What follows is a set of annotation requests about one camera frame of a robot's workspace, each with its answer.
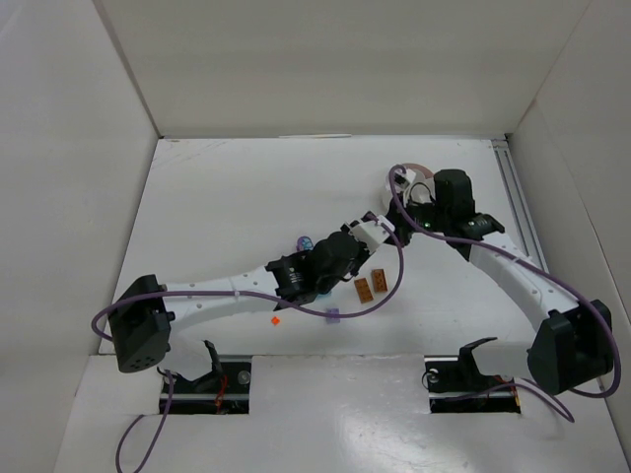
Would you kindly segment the purple round flower lego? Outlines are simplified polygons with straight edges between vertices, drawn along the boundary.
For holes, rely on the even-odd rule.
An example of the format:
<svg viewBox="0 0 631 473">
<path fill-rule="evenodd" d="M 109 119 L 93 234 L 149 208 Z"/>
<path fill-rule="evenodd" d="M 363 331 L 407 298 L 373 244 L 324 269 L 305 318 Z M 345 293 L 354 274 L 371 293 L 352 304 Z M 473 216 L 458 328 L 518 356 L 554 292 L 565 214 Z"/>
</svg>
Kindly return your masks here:
<svg viewBox="0 0 631 473">
<path fill-rule="evenodd" d="M 314 243 L 309 236 L 300 236 L 297 239 L 296 249 L 298 251 L 312 250 L 313 248 Z"/>
</svg>

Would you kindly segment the tan lego plate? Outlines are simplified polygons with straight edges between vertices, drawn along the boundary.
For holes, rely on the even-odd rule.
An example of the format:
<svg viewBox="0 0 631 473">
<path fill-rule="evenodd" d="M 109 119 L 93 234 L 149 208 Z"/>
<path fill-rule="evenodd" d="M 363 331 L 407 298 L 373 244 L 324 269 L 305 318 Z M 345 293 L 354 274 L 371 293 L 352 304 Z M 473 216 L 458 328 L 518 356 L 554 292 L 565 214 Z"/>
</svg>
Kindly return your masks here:
<svg viewBox="0 0 631 473">
<path fill-rule="evenodd" d="M 374 300 L 373 293 L 366 278 L 355 279 L 354 286 L 361 304 L 367 304 Z"/>
<path fill-rule="evenodd" d="M 375 293 L 383 294 L 388 292 L 386 271 L 383 268 L 375 268 L 371 271 L 373 289 Z"/>
</svg>

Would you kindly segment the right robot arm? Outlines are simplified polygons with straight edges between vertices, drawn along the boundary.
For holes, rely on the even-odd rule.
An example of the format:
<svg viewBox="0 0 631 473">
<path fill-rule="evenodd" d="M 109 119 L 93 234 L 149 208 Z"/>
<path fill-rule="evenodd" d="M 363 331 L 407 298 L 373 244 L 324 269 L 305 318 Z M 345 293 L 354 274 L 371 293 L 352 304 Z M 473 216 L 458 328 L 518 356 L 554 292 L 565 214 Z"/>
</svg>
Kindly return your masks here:
<svg viewBox="0 0 631 473">
<path fill-rule="evenodd" d="M 418 184 L 428 193 L 421 201 L 413 196 Z M 463 170 L 443 169 L 418 181 L 413 169 L 396 165 L 388 187 L 390 209 L 407 233 L 446 242 L 497 284 L 535 332 L 530 344 L 490 337 L 462 347 L 475 372 L 527 378 L 551 395 L 583 395 L 584 383 L 610 374 L 610 387 L 597 397 L 617 391 L 622 369 L 608 308 L 535 266 L 494 217 L 477 212 Z"/>
</svg>

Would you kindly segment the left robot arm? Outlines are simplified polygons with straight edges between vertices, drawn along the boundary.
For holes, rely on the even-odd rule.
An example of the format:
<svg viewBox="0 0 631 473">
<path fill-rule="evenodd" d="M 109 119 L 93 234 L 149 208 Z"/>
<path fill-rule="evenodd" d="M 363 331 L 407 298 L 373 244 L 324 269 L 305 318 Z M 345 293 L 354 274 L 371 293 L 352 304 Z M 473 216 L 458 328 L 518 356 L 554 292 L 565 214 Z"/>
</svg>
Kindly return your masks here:
<svg viewBox="0 0 631 473">
<path fill-rule="evenodd" d="M 357 275 L 384 240 L 383 230 L 345 227 L 311 250 L 234 277 L 167 286 L 155 275 L 142 276 L 107 317 L 118 368 L 134 373 L 160 367 L 190 380 L 199 378 L 210 366 L 179 333 L 236 314 L 311 304 L 347 276 Z"/>
</svg>

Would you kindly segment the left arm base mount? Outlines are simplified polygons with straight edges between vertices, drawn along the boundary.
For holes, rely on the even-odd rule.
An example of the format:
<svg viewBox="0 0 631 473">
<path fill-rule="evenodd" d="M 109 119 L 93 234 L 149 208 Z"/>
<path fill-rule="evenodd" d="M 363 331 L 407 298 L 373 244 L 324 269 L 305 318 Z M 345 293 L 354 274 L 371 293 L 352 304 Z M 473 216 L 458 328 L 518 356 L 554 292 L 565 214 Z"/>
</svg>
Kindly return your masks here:
<svg viewBox="0 0 631 473">
<path fill-rule="evenodd" d="M 176 373 L 172 397 L 169 397 L 165 372 L 157 369 L 164 378 L 159 412 L 164 414 L 167 402 L 171 401 L 169 413 L 173 415 L 248 414 L 252 357 L 224 357 L 210 341 L 205 341 L 204 345 L 208 352 L 204 359 L 205 368 L 209 371 L 194 380 L 188 380 Z"/>
</svg>

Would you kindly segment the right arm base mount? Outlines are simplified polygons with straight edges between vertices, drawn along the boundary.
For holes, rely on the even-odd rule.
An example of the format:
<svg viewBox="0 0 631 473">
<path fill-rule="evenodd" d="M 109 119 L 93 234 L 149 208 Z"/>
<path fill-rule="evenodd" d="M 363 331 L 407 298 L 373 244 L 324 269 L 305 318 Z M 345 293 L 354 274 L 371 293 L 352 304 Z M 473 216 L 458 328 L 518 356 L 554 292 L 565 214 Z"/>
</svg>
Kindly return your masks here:
<svg viewBox="0 0 631 473">
<path fill-rule="evenodd" d="M 495 341 L 487 337 L 461 347 L 456 355 L 424 357 L 421 382 L 429 393 L 431 414 L 482 414 L 522 412 L 519 395 L 513 386 L 482 395 L 481 391 L 506 383 L 498 375 L 481 374 L 473 350 Z"/>
</svg>

